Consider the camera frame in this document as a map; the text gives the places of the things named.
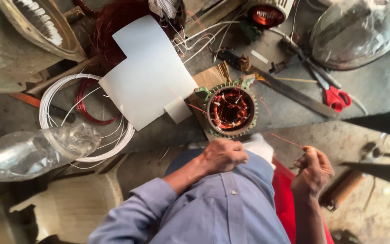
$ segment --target white insulation paper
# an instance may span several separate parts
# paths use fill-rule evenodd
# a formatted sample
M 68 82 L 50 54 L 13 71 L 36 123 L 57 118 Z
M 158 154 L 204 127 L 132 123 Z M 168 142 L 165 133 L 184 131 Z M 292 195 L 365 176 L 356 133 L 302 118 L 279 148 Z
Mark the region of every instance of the white insulation paper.
M 164 114 L 169 103 L 179 96 L 186 99 L 198 87 L 152 16 L 133 21 L 112 37 L 127 59 L 99 84 L 137 131 Z

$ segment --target brown cardboard piece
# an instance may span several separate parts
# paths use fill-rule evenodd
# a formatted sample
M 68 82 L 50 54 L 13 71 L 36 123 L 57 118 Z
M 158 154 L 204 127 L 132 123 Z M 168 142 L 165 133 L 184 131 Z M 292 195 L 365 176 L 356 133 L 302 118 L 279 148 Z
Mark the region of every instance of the brown cardboard piece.
M 203 72 L 192 76 L 192 78 L 195 80 L 195 82 L 199 87 L 205 86 L 207 87 L 207 89 L 211 89 L 212 87 L 220 85 L 222 83 L 231 82 L 230 74 L 228 73 L 228 65 L 226 61 L 216 66 L 213 66 L 209 69 L 206 69 Z M 189 97 L 189 102 L 193 106 L 205 110 L 204 105 L 202 103 L 199 103 L 198 101 L 199 100 L 195 94 L 192 94 Z M 213 141 L 214 139 L 218 138 L 217 136 L 209 133 L 210 125 L 205 118 L 205 114 L 196 108 L 193 109 L 193 112 L 198 118 L 198 121 L 201 124 L 201 127 L 203 128 L 204 134 L 207 137 L 207 139 L 209 141 Z

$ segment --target metal tool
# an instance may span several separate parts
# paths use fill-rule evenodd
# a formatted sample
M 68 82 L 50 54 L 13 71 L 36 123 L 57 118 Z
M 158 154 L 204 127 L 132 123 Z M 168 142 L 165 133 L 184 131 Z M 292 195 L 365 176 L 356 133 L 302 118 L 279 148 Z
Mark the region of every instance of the metal tool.
M 330 86 L 329 83 L 321 76 L 316 69 L 312 66 L 309 67 L 312 70 L 312 73 L 317 78 L 318 82 L 325 89 L 325 103 L 327 106 L 335 109 L 338 113 L 344 108 L 347 108 L 351 105 L 351 98 L 344 91 L 340 91 L 333 86 Z
M 286 84 L 280 82 L 279 80 L 275 79 L 271 75 L 267 74 L 266 72 L 258 69 L 253 65 L 248 65 L 249 67 L 247 67 L 247 69 L 242 69 L 241 65 L 239 64 L 240 58 L 229 50 L 220 51 L 218 54 L 218 58 L 225 60 L 228 64 L 238 70 L 242 70 L 246 74 L 256 73 L 260 75 L 263 79 L 265 79 L 264 83 L 271 87 L 274 91 L 277 91 L 284 96 L 293 99 L 294 101 L 302 104 L 303 106 L 311 109 L 314 112 L 333 119 L 337 119 L 339 116 L 339 113 L 337 113 L 332 108 L 329 108 L 328 106 L 312 99 L 311 97 L 308 97 L 307 95 L 293 89 L 292 87 L 287 86 Z
M 297 53 L 302 62 L 306 62 L 312 69 L 315 69 L 328 83 L 330 83 L 337 89 L 342 88 L 342 85 L 338 81 L 336 81 L 335 78 L 332 77 L 332 75 L 327 73 L 326 70 L 324 70 L 319 65 L 312 62 L 311 59 L 303 53 L 303 50 L 293 40 L 291 40 L 291 38 L 286 36 L 283 38 L 283 41 L 290 45 L 290 47 Z

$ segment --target plastic bottle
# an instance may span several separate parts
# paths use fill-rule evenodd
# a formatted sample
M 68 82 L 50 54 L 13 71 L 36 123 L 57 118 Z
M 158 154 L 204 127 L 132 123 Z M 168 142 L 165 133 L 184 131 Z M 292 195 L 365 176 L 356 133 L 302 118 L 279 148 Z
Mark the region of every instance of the plastic bottle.
M 88 124 L 21 131 L 0 138 L 0 181 L 23 181 L 85 157 L 99 147 Z

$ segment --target loose wire strand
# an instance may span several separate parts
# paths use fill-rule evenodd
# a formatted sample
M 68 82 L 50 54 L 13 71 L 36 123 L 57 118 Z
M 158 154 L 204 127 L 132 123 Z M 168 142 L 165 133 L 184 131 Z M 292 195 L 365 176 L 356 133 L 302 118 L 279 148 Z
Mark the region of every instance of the loose wire strand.
M 122 124 L 123 124 L 123 119 L 121 119 L 120 125 L 115 129 L 114 132 L 112 132 L 111 134 L 109 134 L 109 135 L 107 135 L 107 136 L 102 136 L 102 139 L 103 139 L 103 138 L 106 138 L 106 137 L 108 137 L 108 136 L 113 135 L 113 134 L 121 127 Z
M 99 164 L 105 162 L 105 160 L 106 160 L 106 159 L 104 159 L 104 160 L 100 161 L 99 163 L 95 164 L 94 166 L 91 166 L 91 167 L 88 167 L 88 168 L 81 168 L 81 167 L 78 167 L 78 166 L 74 165 L 73 163 L 69 163 L 69 164 L 70 164 L 71 166 L 75 167 L 75 168 L 78 168 L 78 169 L 92 169 L 92 168 L 96 167 L 97 165 L 99 165 Z
M 294 18 L 293 18 L 293 29 L 291 31 L 291 35 L 290 37 L 293 38 L 293 34 L 294 34 L 294 26 L 296 24 L 296 15 L 297 15 L 297 10 L 299 9 L 299 3 L 300 3 L 300 0 L 297 2 L 296 4 L 296 11 L 294 12 Z

